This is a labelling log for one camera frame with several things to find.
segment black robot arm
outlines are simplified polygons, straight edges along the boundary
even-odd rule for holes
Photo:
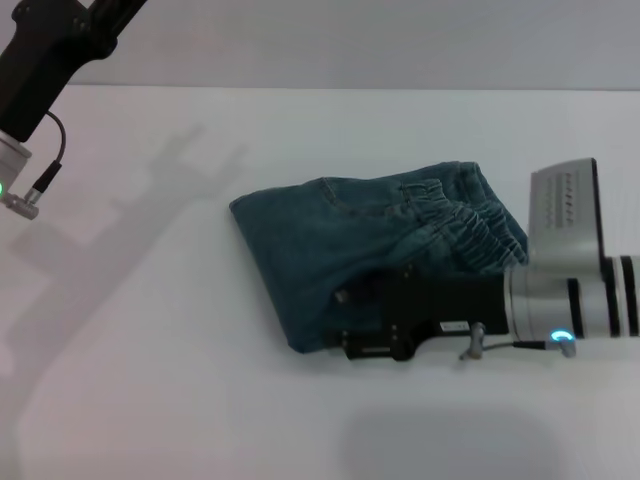
[[[12,15],[16,32],[0,56],[0,131],[27,141],[76,71],[113,53],[145,2],[20,2]]]

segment white tabletop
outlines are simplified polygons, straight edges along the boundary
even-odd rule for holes
[[[54,111],[40,217],[0,212],[3,480],[638,477],[638,341],[302,356],[227,205],[476,161],[526,227],[530,172],[594,156],[607,251],[640,253],[640,93],[70,87]],[[28,146],[20,192],[55,125]]]

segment blue denim fabric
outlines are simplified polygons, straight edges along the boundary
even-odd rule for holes
[[[375,332],[379,306],[334,293],[411,262],[430,276],[498,273],[526,263],[527,238],[475,163],[372,180],[320,178],[240,197],[230,209],[291,348],[324,348],[327,329]]]

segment white wall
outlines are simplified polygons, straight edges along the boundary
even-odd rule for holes
[[[76,81],[635,89],[638,18],[633,0],[150,0]]]

